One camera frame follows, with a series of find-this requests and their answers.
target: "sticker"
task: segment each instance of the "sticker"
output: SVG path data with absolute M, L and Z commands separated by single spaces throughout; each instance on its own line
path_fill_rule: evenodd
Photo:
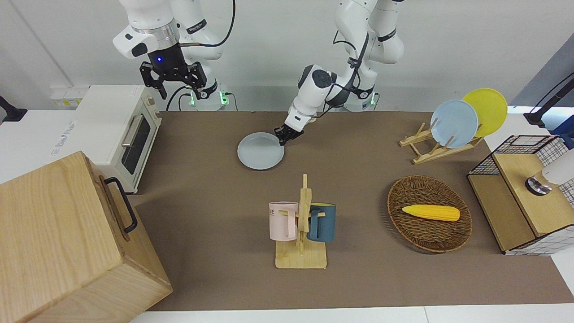
M 50 152 L 50 156 L 54 157 L 60 153 L 60 150 L 65 145 L 66 141 L 68 141 L 68 138 L 72 134 L 72 131 L 74 130 L 74 128 L 76 128 L 76 125 L 77 125 L 77 120 L 70 121 L 70 123 L 66 126 L 66 129 L 64 129 L 64 131 L 60 135 L 60 139 L 58 140 L 58 142 L 54 146 L 54 149 L 52 149 L 52 151 Z

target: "oven handle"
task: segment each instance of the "oven handle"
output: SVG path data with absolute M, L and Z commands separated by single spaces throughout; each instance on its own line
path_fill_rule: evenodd
M 104 184 L 106 185 L 109 185 L 111 183 L 116 183 L 118 185 L 119 192 L 122 194 L 123 201 L 127 206 L 127 211 L 130 213 L 131 224 L 123 230 L 125 233 L 130 233 L 135 229 L 136 226 L 138 226 L 138 219 L 135 217 L 134 209 L 131 208 L 130 201 L 127 200 L 126 192 L 123 190 L 122 184 L 119 182 L 119 179 L 115 177 L 110 177 L 104 180 Z
M 122 147 L 131 147 L 134 144 L 135 136 L 138 134 L 139 126 L 141 126 L 143 120 L 143 114 L 135 116 L 131 120 L 130 129 L 127 130 L 126 136 L 123 138 Z

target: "pink mug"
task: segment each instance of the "pink mug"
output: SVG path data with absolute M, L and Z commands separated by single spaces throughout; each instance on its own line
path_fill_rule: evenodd
M 269 237 L 275 241 L 290 241 L 297 238 L 295 213 L 299 211 L 297 202 L 269 203 Z

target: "wire basket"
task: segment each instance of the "wire basket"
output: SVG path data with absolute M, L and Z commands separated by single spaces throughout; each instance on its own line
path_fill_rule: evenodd
M 455 222 L 428 220 L 402 211 L 404 206 L 412 204 L 453 206 L 460 210 L 460 219 Z M 427 251 L 456 250 L 468 241 L 472 233 L 467 205 L 453 189 L 432 177 L 413 175 L 395 182 L 389 192 L 387 208 L 399 233 Z

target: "black cable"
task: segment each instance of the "black cable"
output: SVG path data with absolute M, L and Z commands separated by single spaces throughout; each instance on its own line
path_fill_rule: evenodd
M 183 43 L 180 44 L 180 47 L 194 47 L 194 46 L 202 46 L 202 47 L 218 47 L 223 45 L 223 43 L 225 43 L 227 41 L 227 39 L 229 38 L 229 35 L 231 35 L 231 31 L 233 30 L 233 25 L 235 24 L 235 0 L 233 1 L 233 13 L 231 15 L 231 24 L 229 26 L 229 30 L 227 31 L 227 35 L 225 36 L 225 38 L 220 41 L 217 44 L 202 44 L 202 43 Z
M 333 90 L 333 85 L 335 85 L 336 83 L 331 83 L 331 88 L 329 89 L 329 92 L 327 92 L 327 95 L 325 95 L 325 100 L 327 99 L 327 97 L 329 97 L 329 94 L 331 94 L 331 91 Z M 324 116 L 327 112 L 329 112 L 331 109 L 334 108 L 334 106 L 329 105 L 329 109 L 327 109 L 327 111 L 325 111 L 325 105 L 327 105 L 327 101 L 325 101 L 325 104 L 323 105 L 323 113 L 318 116 L 318 117 L 311 117 L 311 119 L 319 119 L 320 117 Z
M 182 97 L 191 97 L 191 94 L 189 94 L 189 93 L 184 93 L 184 94 L 181 94 L 181 95 L 180 95 L 180 98 L 177 100 L 177 105 L 179 106 L 180 111 L 181 111 L 181 98 L 182 98 Z
M 233 96 L 233 103 L 235 103 L 235 111 L 239 111 L 239 109 L 237 108 L 237 98 L 235 97 L 235 94 L 233 94 L 231 92 L 225 92 L 224 94 Z
M 321 113 L 321 115 L 320 115 L 320 116 L 318 116 L 318 117 L 313 117 L 313 119 L 319 119 L 320 117 L 322 117 L 322 116 L 326 115 L 326 114 L 327 114 L 327 112 L 329 112 L 329 111 L 330 111 L 331 109 L 333 109 L 334 107 L 335 107 L 335 106 L 333 106 L 333 105 L 329 105 L 329 109 L 327 109 L 327 111 L 325 111 L 325 112 Z
M 559 85 L 561 85 L 562 83 L 564 83 L 564 81 L 566 81 L 568 78 L 570 78 L 570 76 L 574 75 L 574 72 L 570 73 L 570 75 L 566 76 L 563 80 L 560 81 L 560 83 L 556 84 L 550 91 L 548 91 L 548 93 L 546 93 L 546 95 L 544 95 L 540 101 L 534 105 L 532 107 L 532 110 L 530 111 L 530 113 L 532 113 L 532 111 L 534 111 L 536 109 L 536 107 L 550 94 L 552 93 L 552 91 L 554 91 L 554 89 L 556 89 Z
M 355 77 L 359 75 L 359 67 L 361 65 L 361 62 L 363 61 L 364 53 L 367 50 L 368 44 L 369 44 L 369 34 L 367 33 L 366 39 L 364 40 L 363 49 L 361 49 L 360 55 L 356 60 L 355 68 L 353 69 L 353 73 L 351 74 L 351 79 L 349 80 L 351 83 L 351 86 L 353 86 L 353 83 L 355 83 Z M 340 84 L 337 84 L 337 83 L 333 83 L 332 85 L 338 86 L 347 92 L 353 92 L 354 91 L 354 89 L 348 89 L 348 88 L 346 88 Z
M 337 30 L 337 32 L 335 33 L 335 37 L 333 38 L 333 45 L 335 44 L 339 44 L 339 43 L 343 43 L 343 44 L 347 44 L 349 46 L 351 46 L 354 50 L 355 50 L 355 55 L 357 54 L 357 48 L 355 47 L 355 45 L 351 44 L 350 41 L 346 41 L 346 40 L 338 40 L 335 41 L 337 39 L 337 35 L 339 34 L 339 31 Z
M 172 97 L 169 98 L 168 105 L 165 107 L 166 111 L 169 111 L 169 105 L 172 104 L 173 98 L 176 97 L 176 94 L 183 89 L 185 89 L 185 86 L 182 86 L 179 89 L 175 90 L 175 92 L 172 94 Z
M 375 111 L 377 109 L 377 106 L 379 105 L 379 100 L 381 99 L 380 93 L 375 92 L 375 96 L 377 96 L 377 101 L 375 102 L 375 107 L 373 108 L 373 111 Z
M 357 77 L 359 78 L 359 84 L 357 84 L 357 86 L 355 86 L 355 87 L 360 88 L 360 75 L 359 75 L 359 73 L 357 73 Z

